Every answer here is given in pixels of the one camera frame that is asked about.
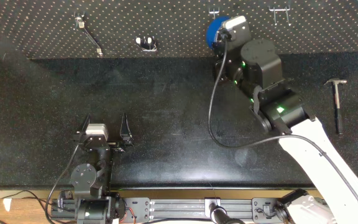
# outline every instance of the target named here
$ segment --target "green light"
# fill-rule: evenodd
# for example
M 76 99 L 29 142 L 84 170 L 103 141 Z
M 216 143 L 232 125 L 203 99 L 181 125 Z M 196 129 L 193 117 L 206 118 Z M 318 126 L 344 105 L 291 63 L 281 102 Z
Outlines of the green light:
M 285 109 L 282 108 L 281 106 L 279 106 L 276 110 L 277 110 L 279 113 L 282 113 Z

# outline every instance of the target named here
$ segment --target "pegboard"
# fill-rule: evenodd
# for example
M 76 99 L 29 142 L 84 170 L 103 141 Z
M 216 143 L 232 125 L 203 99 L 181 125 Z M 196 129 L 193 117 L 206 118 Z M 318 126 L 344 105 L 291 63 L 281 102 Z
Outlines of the pegboard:
M 270 7 L 277 12 L 274 23 Z M 271 39 L 279 54 L 358 51 L 358 1 L 297 0 L 0 0 L 0 31 L 27 58 L 98 57 L 94 45 L 75 27 L 75 12 L 85 12 L 86 25 L 104 57 L 206 57 L 205 42 L 213 20 L 243 15 L 253 39 Z M 158 52 L 142 52 L 136 37 L 154 36 Z

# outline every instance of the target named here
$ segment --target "blue tape roll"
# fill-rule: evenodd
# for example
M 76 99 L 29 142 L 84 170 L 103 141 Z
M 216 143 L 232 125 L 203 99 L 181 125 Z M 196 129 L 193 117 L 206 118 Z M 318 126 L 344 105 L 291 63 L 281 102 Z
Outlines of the blue tape roll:
M 230 19 L 228 16 L 222 16 L 216 18 L 212 23 L 209 25 L 208 29 L 206 30 L 206 43 L 208 44 L 208 47 L 212 49 L 212 43 L 216 42 L 217 33 L 216 31 L 221 28 L 222 23 L 226 20 Z

